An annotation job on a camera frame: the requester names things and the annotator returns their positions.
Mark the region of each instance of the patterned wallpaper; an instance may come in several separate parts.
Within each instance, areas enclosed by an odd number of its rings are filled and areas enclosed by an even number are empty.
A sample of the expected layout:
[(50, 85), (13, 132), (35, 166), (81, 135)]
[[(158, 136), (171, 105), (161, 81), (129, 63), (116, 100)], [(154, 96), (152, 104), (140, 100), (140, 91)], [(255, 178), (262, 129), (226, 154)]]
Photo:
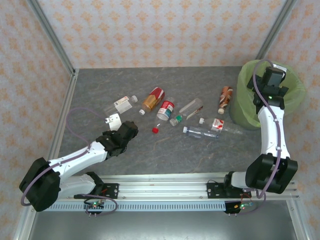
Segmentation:
[(298, 161), (299, 190), (308, 210), (308, 223), (320, 236), (320, 4), (300, 0), (268, 53), (271, 60), (292, 66), (307, 95), (299, 110), (286, 119), (291, 158)]
[(241, 66), (285, 0), (40, 0), (75, 68)]
[(69, 82), (26, 0), (0, 2), (0, 239), (11, 240), (20, 216), (18, 188), (51, 144)]

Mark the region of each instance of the orange pattern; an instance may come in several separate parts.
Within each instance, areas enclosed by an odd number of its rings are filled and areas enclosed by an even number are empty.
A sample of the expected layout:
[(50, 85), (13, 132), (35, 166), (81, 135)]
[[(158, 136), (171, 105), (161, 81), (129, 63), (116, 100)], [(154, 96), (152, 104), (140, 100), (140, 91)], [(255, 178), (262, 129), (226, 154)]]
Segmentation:
[(315, 0), (299, 1), (268, 53), (269, 59), (292, 66), (307, 89), (299, 110), (287, 116), (286, 133), (287, 147), (299, 164), (298, 189), (303, 193), (314, 239), (320, 236), (319, 13), (320, 4)]
[[(73, 8), (73, 1), (63, 4)], [(70, 76), (27, 1), (2, 0), (0, 16), (0, 238), (6, 240), (22, 209), (18, 186), (47, 154)]]
[(241, 66), (256, 57), (285, 0), (80, 2), (40, 0), (73, 66), (132, 68)]

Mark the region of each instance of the green plastic bag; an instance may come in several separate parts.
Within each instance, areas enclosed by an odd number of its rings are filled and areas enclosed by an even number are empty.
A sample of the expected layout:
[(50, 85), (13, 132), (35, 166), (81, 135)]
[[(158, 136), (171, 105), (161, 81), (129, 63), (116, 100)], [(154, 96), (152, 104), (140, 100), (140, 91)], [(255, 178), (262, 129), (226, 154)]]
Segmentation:
[[(238, 125), (248, 130), (256, 130), (260, 128), (260, 122), (258, 115), (256, 114), (256, 106), (253, 104), (254, 93), (251, 89), (247, 88), (250, 78), (253, 75), (254, 67), (259, 60), (252, 60), (243, 65), (236, 85), (236, 94), (230, 103), (230, 117)], [(273, 61), (273, 63), (287, 68), (284, 81), (280, 84), (289, 88), (288, 92), (284, 96), (284, 115), (292, 113), (300, 103), (303, 101), (306, 95), (306, 89), (303, 83), (300, 81), (297, 74), (290, 66)], [(268, 62), (260, 64), (257, 75), (262, 77), (266, 67), (269, 67)]]

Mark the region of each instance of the clear plastic bottle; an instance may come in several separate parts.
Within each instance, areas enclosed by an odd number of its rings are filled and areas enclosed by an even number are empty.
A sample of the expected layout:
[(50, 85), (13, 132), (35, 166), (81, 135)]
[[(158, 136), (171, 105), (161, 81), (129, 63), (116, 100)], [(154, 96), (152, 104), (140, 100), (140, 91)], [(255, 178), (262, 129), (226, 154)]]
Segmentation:
[(172, 126), (176, 126), (180, 123), (183, 119), (188, 120), (197, 112), (199, 112), (204, 106), (204, 103), (199, 99), (196, 98), (193, 101), (189, 102), (180, 111), (170, 119), (170, 123)]
[(152, 132), (154, 134), (157, 134), (159, 132), (160, 126), (164, 125), (170, 118), (170, 115), (173, 112), (175, 107), (174, 102), (175, 102), (175, 99), (173, 97), (168, 97), (162, 103), (161, 108), (156, 114), (156, 117), (154, 120), (154, 127), (152, 129)]
[(122, 114), (132, 108), (132, 104), (135, 104), (136, 102), (138, 102), (138, 99), (135, 95), (133, 95), (132, 97), (124, 96), (118, 101), (115, 101), (113, 104), (107, 106), (104, 109), (104, 113), (107, 117), (110, 117), (111, 115), (116, 113)]
[(210, 131), (215, 131), (218, 133), (228, 132), (233, 134), (243, 134), (243, 128), (233, 122), (225, 122), (218, 118), (200, 118), (199, 124), (203, 125), (206, 129)]
[(142, 109), (139, 111), (141, 115), (145, 115), (145, 113), (151, 112), (157, 105), (164, 99), (165, 91), (163, 91), (160, 87), (156, 87), (153, 89), (149, 96), (143, 101)]
[(196, 139), (206, 138), (206, 139), (217, 139), (218, 134), (215, 131), (209, 131), (202, 127), (195, 127), (195, 126), (185, 126), (183, 127), (184, 134), (187, 134), (190, 137), (194, 137)]

